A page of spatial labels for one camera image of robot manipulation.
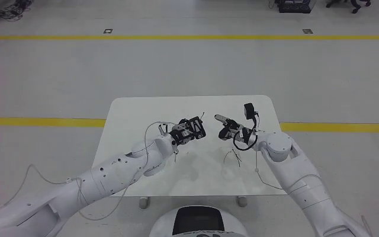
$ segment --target yellow floor stripe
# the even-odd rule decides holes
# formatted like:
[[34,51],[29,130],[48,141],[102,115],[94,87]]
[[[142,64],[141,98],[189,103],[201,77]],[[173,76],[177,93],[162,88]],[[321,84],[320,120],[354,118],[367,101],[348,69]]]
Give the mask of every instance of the yellow floor stripe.
[[0,126],[104,127],[105,119],[92,118],[0,118]]
[[156,35],[156,36],[0,36],[0,40],[379,40],[379,36]]
[[281,123],[284,132],[379,133],[376,123]]
[[[105,119],[93,118],[7,118],[0,126],[104,127]],[[284,132],[379,133],[377,123],[281,123]]]

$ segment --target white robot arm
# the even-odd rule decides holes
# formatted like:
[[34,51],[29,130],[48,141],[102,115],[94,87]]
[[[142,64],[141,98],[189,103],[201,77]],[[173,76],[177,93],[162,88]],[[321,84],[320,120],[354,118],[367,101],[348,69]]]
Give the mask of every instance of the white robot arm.
[[0,209],[0,236],[54,237],[76,212],[134,184],[143,174],[161,170],[178,145],[205,136],[198,117],[183,119],[171,132],[138,143],[126,155],[116,155],[66,184],[14,200]]
[[[253,129],[215,115],[215,119],[224,125],[219,138],[233,139],[237,149],[252,148],[262,153],[282,189],[306,215],[316,237],[370,237],[359,223],[334,205],[316,167],[289,135],[283,132],[266,134],[256,129],[255,116],[259,115],[251,103],[245,104],[245,116],[253,120]],[[243,142],[248,147],[241,149],[235,141]]]

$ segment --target gray floor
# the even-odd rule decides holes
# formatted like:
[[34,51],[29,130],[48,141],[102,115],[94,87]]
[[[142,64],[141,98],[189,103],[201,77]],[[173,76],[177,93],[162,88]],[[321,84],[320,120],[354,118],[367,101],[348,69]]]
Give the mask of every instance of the gray floor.
[[[41,0],[2,35],[378,34],[378,6],[350,14],[319,1],[310,15],[279,14],[263,0]],[[265,94],[280,121],[379,123],[378,41],[2,41],[0,117],[106,118],[117,97]],[[60,181],[92,165],[102,129],[0,127],[0,203],[30,163]],[[290,133],[312,159],[341,209],[379,234],[379,135]],[[46,188],[31,173],[22,193]],[[85,209],[99,216],[117,200]],[[286,196],[125,198],[109,218],[74,216],[59,236],[146,236],[156,219],[188,204],[236,215],[251,236],[313,236]]]

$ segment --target wire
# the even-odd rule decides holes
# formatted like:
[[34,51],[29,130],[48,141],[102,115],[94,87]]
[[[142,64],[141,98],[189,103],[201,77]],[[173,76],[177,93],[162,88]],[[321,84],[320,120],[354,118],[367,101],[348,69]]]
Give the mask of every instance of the wire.
[[247,148],[239,148],[236,144],[236,137],[237,137],[237,134],[239,134],[239,131],[235,133],[235,136],[233,137],[233,145],[237,148],[237,150],[242,150],[242,151],[246,151],[246,150],[249,150],[250,148],[252,148],[255,144],[256,144],[256,141],[258,140],[258,136],[255,135],[255,140],[254,142],[248,146]]
[[[147,163],[149,162],[149,153],[148,153],[148,151],[147,151],[146,134],[147,134],[148,129],[149,129],[152,125],[157,124],[157,123],[165,124],[166,126],[167,126],[168,124],[173,124],[173,125],[176,125],[176,126],[181,127],[182,129],[185,129],[185,130],[189,131],[188,129],[186,129],[186,128],[184,128],[184,127],[178,125],[178,124],[172,123],[172,122],[156,121],[156,122],[154,122],[154,123],[148,125],[148,127],[146,128],[146,130],[145,130],[145,132],[144,132],[144,139],[143,139],[143,141],[144,141],[144,149],[146,150],[146,163],[145,163],[145,165],[143,166],[143,168],[145,168],[146,165],[147,165]],[[138,173],[138,171],[133,175],[133,178],[132,178],[131,180],[134,180],[134,177],[137,175],[137,173]],[[112,209],[112,211],[109,212],[109,214],[107,214],[106,216],[103,216],[103,217],[98,218],[98,219],[94,219],[94,218],[90,218],[90,217],[88,217],[88,216],[85,216],[81,211],[78,211],[78,212],[79,212],[79,215],[81,215],[84,219],[87,219],[87,220],[102,220],[102,219],[107,218],[107,217],[110,216],[114,211],[116,211],[116,209],[117,209],[118,206],[120,205],[120,203],[121,203],[123,197],[125,196],[126,189],[127,189],[127,188],[125,188],[125,190],[124,190],[124,192],[123,192],[123,195],[121,195],[121,197],[120,197],[120,199],[118,200],[116,206],[115,206],[115,207]]]
[[226,155],[225,155],[225,157],[224,157],[224,162],[223,162],[224,164],[225,164],[225,158],[226,158],[227,154],[229,154],[230,152],[227,152],[227,153],[226,153]]
[[263,184],[266,184],[267,186],[270,186],[270,187],[273,187],[273,188],[276,188],[276,189],[279,189],[279,190],[283,190],[283,188],[279,188],[279,187],[276,187],[274,185],[268,184],[268,183],[266,183],[265,181],[262,180],[262,177],[259,174],[259,169],[258,169],[258,151],[255,151],[255,172],[258,174],[258,177],[259,177],[259,179],[261,180],[261,182]]
[[28,166],[27,170],[26,170],[25,177],[24,177],[23,182],[21,183],[20,187],[18,188],[18,190],[16,191],[16,193],[11,197],[11,199],[9,199],[6,203],[3,204],[3,206],[6,206],[6,205],[10,204],[10,202],[12,202],[13,199],[15,199],[15,197],[17,196],[17,194],[21,191],[21,189],[23,188],[23,186],[25,184],[26,178],[28,177],[28,173],[29,173],[30,168],[33,168],[39,174],[39,176],[45,182],[48,182],[49,184],[66,184],[67,183],[67,182],[51,182],[51,181],[47,180],[45,177],[43,177],[43,175],[41,174],[41,172],[36,168],[36,166],[34,164],[30,164]]
[[237,156],[237,153],[235,152],[235,150],[233,148],[232,148],[232,151],[236,155],[236,158],[237,158],[237,161],[238,161],[238,166],[241,167],[240,162],[242,162],[242,160]]
[[118,205],[120,205],[123,197],[125,196],[125,193],[126,193],[126,189],[124,190],[123,192],[123,195],[120,197],[120,199],[118,200],[117,202],[117,205],[113,208],[113,210],[111,212],[109,212],[109,214],[107,214],[106,216],[103,216],[102,218],[98,218],[98,219],[94,219],[94,218],[90,218],[88,216],[85,216],[81,211],[78,211],[79,212],[79,215],[81,215],[84,219],[87,219],[87,220],[102,220],[102,219],[105,219],[107,218],[108,216],[112,215],[112,213],[114,213],[114,211],[116,211],[116,209],[118,208]]
[[172,124],[172,125],[175,125],[175,126],[179,126],[180,128],[182,128],[182,129],[184,129],[184,130],[187,130],[187,131],[190,132],[190,133],[193,133],[193,132],[191,132],[190,130],[186,129],[185,127],[182,127],[181,125],[178,125],[178,124],[176,124],[176,123],[172,123],[172,122],[156,121],[156,122],[154,122],[154,123],[148,125],[148,127],[147,127],[146,130],[144,131],[144,137],[143,137],[143,141],[144,141],[144,149],[145,149],[145,151],[146,151],[146,163],[145,163],[145,165],[143,166],[144,168],[146,167],[147,163],[149,162],[149,152],[147,151],[147,144],[146,144],[146,135],[147,135],[147,131],[148,131],[148,129],[149,129],[152,125],[157,124],[157,123],[160,123],[160,124]]

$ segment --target white tabletop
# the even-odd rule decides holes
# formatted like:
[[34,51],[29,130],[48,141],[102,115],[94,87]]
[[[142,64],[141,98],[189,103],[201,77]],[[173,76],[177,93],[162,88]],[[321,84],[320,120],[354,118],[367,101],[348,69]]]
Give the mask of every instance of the white tabletop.
[[[282,190],[261,183],[255,169],[255,152],[238,152],[242,162],[231,151],[231,140],[218,138],[222,124],[215,114],[234,119],[246,127],[252,121],[244,116],[243,105],[253,103],[261,118],[259,128],[266,132],[280,131],[271,99],[265,95],[232,95],[204,97],[139,97],[118,98],[112,102],[92,166],[143,141],[146,127],[155,121],[178,123],[180,119],[201,116],[207,133],[205,138],[179,146],[174,162],[172,155],[166,167],[151,177],[141,177],[126,191],[126,196],[236,196],[285,194]],[[159,135],[158,124],[147,137]],[[259,173],[265,182],[279,186],[278,181],[258,153]]]

